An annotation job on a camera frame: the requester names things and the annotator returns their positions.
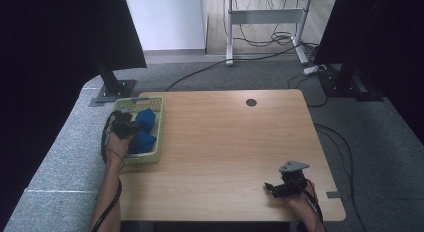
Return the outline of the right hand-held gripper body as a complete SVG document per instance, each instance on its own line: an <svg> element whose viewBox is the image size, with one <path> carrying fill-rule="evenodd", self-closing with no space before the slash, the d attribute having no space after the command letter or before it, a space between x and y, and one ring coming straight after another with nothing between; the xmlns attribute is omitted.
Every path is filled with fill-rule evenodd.
<svg viewBox="0 0 424 232"><path fill-rule="evenodd" d="M279 172L284 182L280 194L283 197L297 195L307 185L303 170L309 168L308 164L293 160L287 161L280 167Z"/></svg>

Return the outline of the black metal stand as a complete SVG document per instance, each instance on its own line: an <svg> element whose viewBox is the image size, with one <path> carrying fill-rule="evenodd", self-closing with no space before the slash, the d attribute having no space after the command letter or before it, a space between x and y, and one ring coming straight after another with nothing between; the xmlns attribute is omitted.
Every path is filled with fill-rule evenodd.
<svg viewBox="0 0 424 232"><path fill-rule="evenodd" d="M90 102L91 107L100 107L105 103L115 102L118 99L127 98L131 95L135 87L135 80L118 80L112 70L106 68L99 53L90 49L90 55L93 58L94 66L100 75L103 86L98 95Z"/></svg>
<svg viewBox="0 0 424 232"><path fill-rule="evenodd" d="M328 64L319 75L321 87L330 98L355 98L359 102L382 101L380 88L361 70L344 64Z"/></svg>

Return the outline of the white power strip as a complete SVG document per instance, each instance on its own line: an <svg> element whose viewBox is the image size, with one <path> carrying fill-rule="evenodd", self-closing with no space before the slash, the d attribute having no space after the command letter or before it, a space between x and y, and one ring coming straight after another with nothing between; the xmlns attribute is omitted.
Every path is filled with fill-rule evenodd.
<svg viewBox="0 0 424 232"><path fill-rule="evenodd" d="M313 74L313 73L325 71L326 69L327 69L326 65L315 65L315 66L312 66L312 67L305 68L303 70L303 73L304 73L304 75L310 75L310 74Z"/></svg>

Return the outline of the white desk frame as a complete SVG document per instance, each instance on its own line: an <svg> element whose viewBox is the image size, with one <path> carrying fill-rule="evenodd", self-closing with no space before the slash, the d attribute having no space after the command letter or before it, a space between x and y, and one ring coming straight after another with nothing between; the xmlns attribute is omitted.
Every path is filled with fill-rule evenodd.
<svg viewBox="0 0 424 232"><path fill-rule="evenodd" d="M302 65L307 65L308 59L303 46L301 45L301 37L308 17L311 1L312 0L305 0L305 3L301 8L239 10L234 8L235 0L227 0L226 65L232 66L235 61L233 53L233 26L245 24L294 24L295 34L291 37L292 47L294 48L300 63Z"/></svg>

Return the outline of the green plastic basket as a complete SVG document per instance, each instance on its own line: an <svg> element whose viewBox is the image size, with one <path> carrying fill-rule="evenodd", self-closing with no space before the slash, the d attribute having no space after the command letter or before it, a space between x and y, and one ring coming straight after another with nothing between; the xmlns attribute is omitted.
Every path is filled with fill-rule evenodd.
<svg viewBox="0 0 424 232"><path fill-rule="evenodd" d="M164 114L164 103L163 98L160 96L153 97L134 97L134 98L125 98L118 99L113 107L113 110L119 110L124 113L130 113L132 115L132 120L135 122L137 114L143 110L151 109L155 115L155 124L153 130L150 132L152 136L157 138L156 142L153 145L153 148L148 153L142 154L129 154L129 150L124 157L124 162L126 164L147 164L147 163L157 163L161 157L161 143L162 143L162 131L163 131L163 114ZM103 157L103 160L106 160L105 155L105 146L107 141L107 136L111 131L111 122L113 121L112 112L107 118L105 127L102 132L102 141L101 141L101 150L100 154Z"/></svg>

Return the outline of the black curtain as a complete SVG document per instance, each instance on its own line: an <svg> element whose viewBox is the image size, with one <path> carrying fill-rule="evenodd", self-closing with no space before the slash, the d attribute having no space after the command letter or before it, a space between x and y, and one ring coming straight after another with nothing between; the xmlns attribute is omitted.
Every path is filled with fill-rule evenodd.
<svg viewBox="0 0 424 232"><path fill-rule="evenodd" d="M145 65L126 0L0 0L0 231L85 83Z"/></svg>
<svg viewBox="0 0 424 232"><path fill-rule="evenodd" d="M424 0L335 0L316 65L351 65L424 143Z"/></svg>

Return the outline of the person's left hand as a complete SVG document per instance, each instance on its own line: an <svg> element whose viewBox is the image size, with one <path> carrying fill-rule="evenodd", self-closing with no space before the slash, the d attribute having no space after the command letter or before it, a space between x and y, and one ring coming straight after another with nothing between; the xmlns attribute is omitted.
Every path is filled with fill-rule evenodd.
<svg viewBox="0 0 424 232"><path fill-rule="evenodd" d="M110 132L107 136L105 155L108 161L113 159L122 160L128 152L129 145L134 136L130 135L127 138L121 139L114 132Z"/></svg>

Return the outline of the person's right hand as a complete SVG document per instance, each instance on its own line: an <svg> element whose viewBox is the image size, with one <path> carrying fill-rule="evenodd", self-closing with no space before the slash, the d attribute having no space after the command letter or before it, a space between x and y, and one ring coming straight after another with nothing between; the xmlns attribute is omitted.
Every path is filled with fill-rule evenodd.
<svg viewBox="0 0 424 232"><path fill-rule="evenodd" d="M303 193L283 198L283 201L303 223L315 223L319 220L317 212L312 208L308 197Z"/></svg>

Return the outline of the blue t-shirt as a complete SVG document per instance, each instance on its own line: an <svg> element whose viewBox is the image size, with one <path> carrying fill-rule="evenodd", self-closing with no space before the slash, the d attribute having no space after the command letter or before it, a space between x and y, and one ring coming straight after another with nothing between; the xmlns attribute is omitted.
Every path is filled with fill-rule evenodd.
<svg viewBox="0 0 424 232"><path fill-rule="evenodd" d="M135 118L135 123L141 127L132 139L129 146L129 154L148 153L152 150L157 138L150 132L154 128L156 115L151 109L139 112Z"/></svg>

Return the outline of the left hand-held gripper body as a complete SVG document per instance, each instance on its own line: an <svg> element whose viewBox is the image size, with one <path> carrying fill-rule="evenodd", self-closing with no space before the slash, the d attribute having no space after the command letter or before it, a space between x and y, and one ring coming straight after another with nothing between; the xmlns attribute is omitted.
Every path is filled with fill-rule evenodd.
<svg viewBox="0 0 424 232"><path fill-rule="evenodd" d="M124 139L135 133L131 133L134 121L130 113L124 113L119 110L112 112L113 121L111 122L111 131L116 133L119 138Z"/></svg>

